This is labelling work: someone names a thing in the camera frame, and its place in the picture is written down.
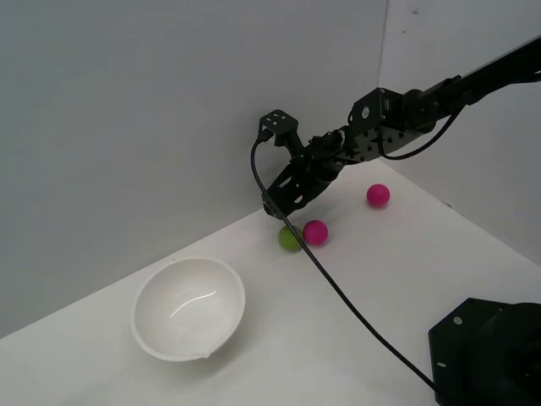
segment black cable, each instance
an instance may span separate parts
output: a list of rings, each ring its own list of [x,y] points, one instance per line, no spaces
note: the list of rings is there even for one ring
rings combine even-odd
[[[286,223],[287,228],[292,232],[295,239],[298,241],[298,243],[303,248],[306,255],[312,260],[314,265],[320,270],[321,275],[327,280],[327,282],[332,286],[333,289],[335,289],[335,292],[340,296],[342,301],[346,304],[346,306],[349,308],[349,310],[352,311],[352,313],[359,319],[361,323],[368,329],[370,333],[380,342],[383,344],[385,348],[387,348],[393,355],[395,355],[404,365],[409,368],[411,371],[413,371],[419,378],[421,378],[424,383],[426,383],[435,393],[437,393],[440,397],[441,394],[438,392],[436,385],[414,364],[412,364],[406,357],[404,357],[396,348],[394,348],[387,340],[385,340],[376,330],[372,327],[372,325],[369,323],[368,320],[364,318],[363,315],[355,308],[353,303],[347,298],[346,294],[342,292],[340,287],[336,284],[334,279],[329,275],[327,270],[320,264],[318,259],[315,257],[315,255],[310,251],[310,248],[304,243],[303,239],[300,235],[298,235],[297,230],[295,230],[295,227],[289,222],[287,217],[282,213],[280,210],[280,207],[273,201],[269,193],[267,192],[267,189],[261,182],[260,176],[257,173],[257,167],[255,166],[255,151],[257,150],[257,147],[259,144],[261,144],[264,140],[268,140],[269,135],[267,134],[260,134],[258,136],[258,139],[255,141],[254,146],[252,147],[252,151],[250,152],[250,164],[252,167],[252,173],[254,174],[255,182],[261,189],[261,193],[265,196],[266,200],[272,205],[272,207],[275,210],[275,213],[279,216],[279,218]]]
[[[432,146],[437,140],[441,138],[443,134],[445,134],[445,132],[449,129],[451,124],[453,124],[453,122],[456,120],[456,118],[458,117],[458,115],[460,114],[463,108],[464,107],[459,108],[452,115],[450,115],[449,119],[445,122],[445,124],[443,124],[443,127],[441,128],[441,130],[438,131],[438,134],[432,137],[430,141],[428,141],[426,144],[420,146],[417,150],[413,150],[404,155],[389,156],[385,154],[385,151],[383,151],[383,139],[381,138],[381,135],[380,135],[376,141],[378,143],[378,152],[380,153],[382,157],[390,161],[401,161],[402,159],[408,159],[408,158],[411,158],[412,156],[416,156],[418,153],[423,152],[424,150]]]

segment white wall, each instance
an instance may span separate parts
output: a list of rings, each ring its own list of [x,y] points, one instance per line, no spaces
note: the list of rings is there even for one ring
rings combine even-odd
[[[426,89],[540,33],[539,0],[390,0],[380,85]],[[540,100],[541,85],[498,91],[465,109],[425,153],[391,163],[539,265]]]
[[[2,1],[0,337],[258,209],[259,117],[343,125],[377,84],[385,7]]]

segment pink ball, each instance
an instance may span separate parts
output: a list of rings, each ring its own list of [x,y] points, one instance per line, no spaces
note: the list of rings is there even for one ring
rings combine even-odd
[[[384,184],[373,184],[366,192],[366,200],[372,207],[385,207],[391,198],[391,192]]]
[[[324,222],[313,220],[304,226],[304,240],[308,244],[322,245],[329,237],[329,230]]]

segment white table surface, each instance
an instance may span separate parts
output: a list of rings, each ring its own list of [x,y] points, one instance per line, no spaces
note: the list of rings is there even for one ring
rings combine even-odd
[[[383,211],[364,203],[373,183],[391,189]],[[292,218],[301,226],[327,223],[330,241],[316,255],[429,376],[427,332],[464,299],[541,302],[538,266],[381,162],[343,171]],[[0,340],[0,404],[435,405],[306,255],[279,247],[280,227],[258,211]],[[247,302],[224,348],[175,364],[144,353],[128,317],[141,283],[179,255],[228,262],[243,279]]]

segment white bowl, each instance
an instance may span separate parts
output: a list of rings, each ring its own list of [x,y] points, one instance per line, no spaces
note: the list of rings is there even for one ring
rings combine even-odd
[[[180,259],[141,287],[132,333],[144,351],[159,359],[208,358],[237,328],[244,303],[243,283],[228,264]]]

